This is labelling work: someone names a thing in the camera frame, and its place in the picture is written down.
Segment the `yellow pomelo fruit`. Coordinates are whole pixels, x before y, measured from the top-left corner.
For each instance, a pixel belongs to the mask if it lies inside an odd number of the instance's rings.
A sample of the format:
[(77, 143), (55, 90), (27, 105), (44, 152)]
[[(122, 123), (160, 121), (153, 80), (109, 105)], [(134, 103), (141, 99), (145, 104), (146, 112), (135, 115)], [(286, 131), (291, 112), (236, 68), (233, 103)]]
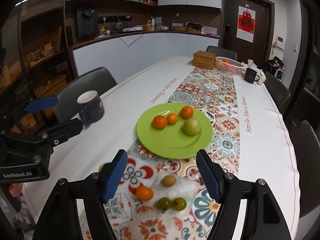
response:
[(105, 165), (105, 163), (103, 163), (103, 164), (101, 164), (101, 165), (99, 166), (98, 172), (100, 172), (100, 171), (102, 170), (102, 168), (103, 168), (104, 165)]

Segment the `large orange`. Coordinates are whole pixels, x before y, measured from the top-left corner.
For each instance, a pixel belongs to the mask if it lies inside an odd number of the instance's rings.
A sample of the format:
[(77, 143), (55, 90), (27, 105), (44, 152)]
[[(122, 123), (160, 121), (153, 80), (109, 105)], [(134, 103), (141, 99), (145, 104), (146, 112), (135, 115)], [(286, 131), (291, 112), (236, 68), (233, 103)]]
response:
[(153, 198), (153, 191), (147, 186), (140, 185), (136, 188), (136, 198), (140, 201), (149, 201)]

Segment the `dark blue mug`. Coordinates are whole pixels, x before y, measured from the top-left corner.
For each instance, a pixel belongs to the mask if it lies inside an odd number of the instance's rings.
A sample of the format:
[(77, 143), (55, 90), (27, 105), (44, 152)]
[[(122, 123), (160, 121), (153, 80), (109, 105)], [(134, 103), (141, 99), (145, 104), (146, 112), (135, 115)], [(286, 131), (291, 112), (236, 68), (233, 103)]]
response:
[(85, 127), (101, 120), (105, 114), (103, 102), (96, 90), (90, 90), (81, 94), (77, 103), (79, 116)]

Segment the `white tablecloth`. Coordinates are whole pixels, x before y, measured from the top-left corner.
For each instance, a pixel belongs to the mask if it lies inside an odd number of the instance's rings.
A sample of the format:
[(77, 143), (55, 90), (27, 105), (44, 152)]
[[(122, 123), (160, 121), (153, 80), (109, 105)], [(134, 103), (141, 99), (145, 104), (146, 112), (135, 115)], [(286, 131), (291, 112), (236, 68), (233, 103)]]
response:
[[(55, 148), (49, 179), (25, 184), (23, 195), (33, 218), (38, 219), (58, 179), (84, 179), (111, 161), (119, 149), (128, 152), (137, 139), (139, 117), (150, 107), (166, 103), (194, 68), (190, 58), (173, 56), (105, 93), (104, 117)], [(234, 174), (241, 180), (267, 181), (290, 235), (295, 237), (300, 213), (299, 173), (283, 117), (265, 86), (233, 77), (240, 122), (240, 161)]]

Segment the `grey chair left near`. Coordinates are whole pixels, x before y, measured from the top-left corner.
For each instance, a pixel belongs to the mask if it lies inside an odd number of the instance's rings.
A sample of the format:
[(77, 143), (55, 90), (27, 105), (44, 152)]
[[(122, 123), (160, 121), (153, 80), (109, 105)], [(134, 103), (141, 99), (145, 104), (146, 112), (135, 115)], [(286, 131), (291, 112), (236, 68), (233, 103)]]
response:
[(96, 68), (74, 79), (55, 94), (58, 103), (54, 107), (54, 113), (59, 123), (66, 122), (79, 113), (77, 99), (80, 95), (91, 90), (103, 95), (116, 85), (114, 77), (105, 67)]

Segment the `small green fruit left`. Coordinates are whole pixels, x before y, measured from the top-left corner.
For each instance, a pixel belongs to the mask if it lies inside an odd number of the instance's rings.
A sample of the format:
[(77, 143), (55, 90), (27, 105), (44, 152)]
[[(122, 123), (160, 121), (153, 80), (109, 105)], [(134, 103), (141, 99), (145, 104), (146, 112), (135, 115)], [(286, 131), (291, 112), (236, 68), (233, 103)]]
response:
[(167, 211), (172, 207), (172, 201), (167, 197), (160, 198), (157, 202), (157, 207), (160, 210)]

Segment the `small green fruit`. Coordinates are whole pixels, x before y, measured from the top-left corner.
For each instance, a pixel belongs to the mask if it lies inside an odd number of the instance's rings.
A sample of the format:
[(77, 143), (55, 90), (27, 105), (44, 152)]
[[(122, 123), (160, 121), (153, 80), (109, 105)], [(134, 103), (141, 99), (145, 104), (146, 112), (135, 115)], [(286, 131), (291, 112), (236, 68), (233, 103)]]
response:
[(176, 211), (182, 211), (187, 207), (187, 202), (184, 198), (178, 197), (172, 201), (171, 208)]
[(172, 201), (167, 197), (160, 198), (157, 202), (157, 207), (160, 210), (167, 211), (172, 207)]

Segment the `small green fruit right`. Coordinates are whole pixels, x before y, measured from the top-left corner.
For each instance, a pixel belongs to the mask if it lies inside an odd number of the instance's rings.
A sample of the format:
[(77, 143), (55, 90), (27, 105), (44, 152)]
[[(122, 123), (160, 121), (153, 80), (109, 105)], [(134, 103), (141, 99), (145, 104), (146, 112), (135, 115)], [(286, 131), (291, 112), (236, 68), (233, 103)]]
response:
[(187, 202), (184, 198), (178, 197), (172, 201), (171, 208), (176, 211), (182, 211), (187, 207)]

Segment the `black coffee machine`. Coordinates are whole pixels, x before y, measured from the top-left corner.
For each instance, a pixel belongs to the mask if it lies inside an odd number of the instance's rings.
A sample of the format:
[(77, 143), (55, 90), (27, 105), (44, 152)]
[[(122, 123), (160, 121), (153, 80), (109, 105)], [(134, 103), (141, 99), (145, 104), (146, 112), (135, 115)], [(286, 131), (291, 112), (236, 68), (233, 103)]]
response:
[(77, 11), (77, 30), (78, 37), (97, 34), (98, 29), (98, 14), (95, 9), (86, 9)]

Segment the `green plate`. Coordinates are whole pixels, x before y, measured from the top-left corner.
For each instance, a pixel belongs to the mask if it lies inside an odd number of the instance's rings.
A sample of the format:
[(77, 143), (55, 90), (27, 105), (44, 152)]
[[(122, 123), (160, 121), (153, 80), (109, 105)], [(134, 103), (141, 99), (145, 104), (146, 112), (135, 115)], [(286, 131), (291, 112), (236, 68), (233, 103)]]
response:
[(185, 134), (185, 119), (181, 116), (176, 124), (168, 124), (164, 129), (157, 129), (152, 125), (154, 117), (167, 116), (170, 113), (179, 115), (183, 107), (181, 103), (163, 103), (147, 109), (140, 116), (136, 124), (137, 137), (148, 151), (163, 158), (186, 159), (210, 145), (213, 138), (212, 122), (195, 108), (193, 117), (200, 123), (201, 128), (195, 136)]

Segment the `near mandarin orange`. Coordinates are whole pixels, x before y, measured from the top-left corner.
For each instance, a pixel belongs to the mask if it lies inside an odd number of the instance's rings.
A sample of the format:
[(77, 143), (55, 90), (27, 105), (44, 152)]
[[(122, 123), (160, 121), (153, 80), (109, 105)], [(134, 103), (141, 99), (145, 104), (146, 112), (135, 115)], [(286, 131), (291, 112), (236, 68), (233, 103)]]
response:
[(157, 115), (153, 118), (152, 125), (156, 129), (164, 129), (168, 124), (168, 120), (165, 116)]

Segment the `grey chair right far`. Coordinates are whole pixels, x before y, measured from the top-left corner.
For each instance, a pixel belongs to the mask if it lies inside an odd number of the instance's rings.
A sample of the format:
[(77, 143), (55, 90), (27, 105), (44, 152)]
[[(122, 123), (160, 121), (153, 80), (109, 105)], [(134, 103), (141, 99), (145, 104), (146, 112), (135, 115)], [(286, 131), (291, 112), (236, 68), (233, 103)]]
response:
[(287, 87), (269, 72), (265, 73), (266, 80), (264, 85), (270, 93), (274, 103), (281, 114), (285, 113), (287, 102), (290, 98), (290, 91)]

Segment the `black mug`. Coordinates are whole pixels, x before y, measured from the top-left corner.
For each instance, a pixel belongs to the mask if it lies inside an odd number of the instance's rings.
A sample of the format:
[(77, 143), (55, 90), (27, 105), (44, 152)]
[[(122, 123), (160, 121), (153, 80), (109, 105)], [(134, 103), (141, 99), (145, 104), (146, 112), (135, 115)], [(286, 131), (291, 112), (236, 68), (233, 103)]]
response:
[(252, 68), (246, 68), (244, 80), (247, 83), (255, 83), (260, 80), (260, 76), (258, 75), (257, 71), (253, 70)]

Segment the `grey chair far end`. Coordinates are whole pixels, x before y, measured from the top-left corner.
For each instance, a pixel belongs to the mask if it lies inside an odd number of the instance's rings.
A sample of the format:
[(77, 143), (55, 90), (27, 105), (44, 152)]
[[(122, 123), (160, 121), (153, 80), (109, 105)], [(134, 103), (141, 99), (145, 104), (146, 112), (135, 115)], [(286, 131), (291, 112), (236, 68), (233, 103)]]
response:
[(206, 52), (214, 53), (216, 56), (225, 57), (228, 59), (237, 60), (237, 53), (228, 49), (219, 48), (215, 46), (208, 46)]

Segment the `red paper door poster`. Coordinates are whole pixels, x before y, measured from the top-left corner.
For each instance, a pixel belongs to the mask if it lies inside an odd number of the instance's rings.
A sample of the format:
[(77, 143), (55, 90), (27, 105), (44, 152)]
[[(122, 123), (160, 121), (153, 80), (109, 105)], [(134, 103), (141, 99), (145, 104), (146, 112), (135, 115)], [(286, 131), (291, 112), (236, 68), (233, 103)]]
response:
[(238, 6), (236, 38), (253, 43), (256, 12), (247, 7)]

